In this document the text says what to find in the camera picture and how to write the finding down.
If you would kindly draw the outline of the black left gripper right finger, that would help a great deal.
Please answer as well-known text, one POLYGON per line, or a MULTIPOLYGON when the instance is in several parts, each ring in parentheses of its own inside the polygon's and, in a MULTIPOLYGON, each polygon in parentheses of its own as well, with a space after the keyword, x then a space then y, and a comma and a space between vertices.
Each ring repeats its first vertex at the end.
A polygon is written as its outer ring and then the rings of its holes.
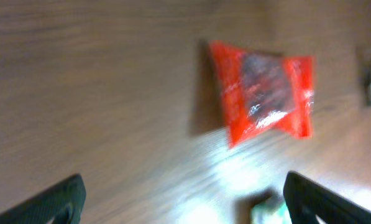
POLYGON ((286 175, 283 196, 293 224, 371 223, 370 211, 295 171, 286 175))

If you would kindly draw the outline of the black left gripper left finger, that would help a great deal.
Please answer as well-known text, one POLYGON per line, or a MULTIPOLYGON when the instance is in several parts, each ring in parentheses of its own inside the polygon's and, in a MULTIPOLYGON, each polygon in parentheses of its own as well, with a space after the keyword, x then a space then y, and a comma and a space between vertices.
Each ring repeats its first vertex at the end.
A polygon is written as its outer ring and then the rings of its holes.
POLYGON ((0 213, 0 223, 79 223, 86 200, 80 174, 73 174, 0 213))

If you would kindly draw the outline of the teal tissue pack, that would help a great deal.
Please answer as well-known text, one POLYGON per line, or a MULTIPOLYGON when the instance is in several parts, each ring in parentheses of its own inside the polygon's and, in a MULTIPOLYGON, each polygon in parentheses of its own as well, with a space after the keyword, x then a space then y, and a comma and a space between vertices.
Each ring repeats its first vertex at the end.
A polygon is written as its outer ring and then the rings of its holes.
POLYGON ((292 224, 286 203, 269 198, 255 205, 250 211, 251 224, 292 224))

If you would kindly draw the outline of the red snack bag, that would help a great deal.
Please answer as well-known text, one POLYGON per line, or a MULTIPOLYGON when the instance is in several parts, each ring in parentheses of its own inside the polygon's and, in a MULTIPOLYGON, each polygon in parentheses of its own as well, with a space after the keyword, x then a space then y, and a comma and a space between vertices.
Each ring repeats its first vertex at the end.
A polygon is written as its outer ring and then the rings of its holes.
POLYGON ((208 45, 221 91, 231 148, 276 128, 296 139, 313 135, 314 60, 208 45))

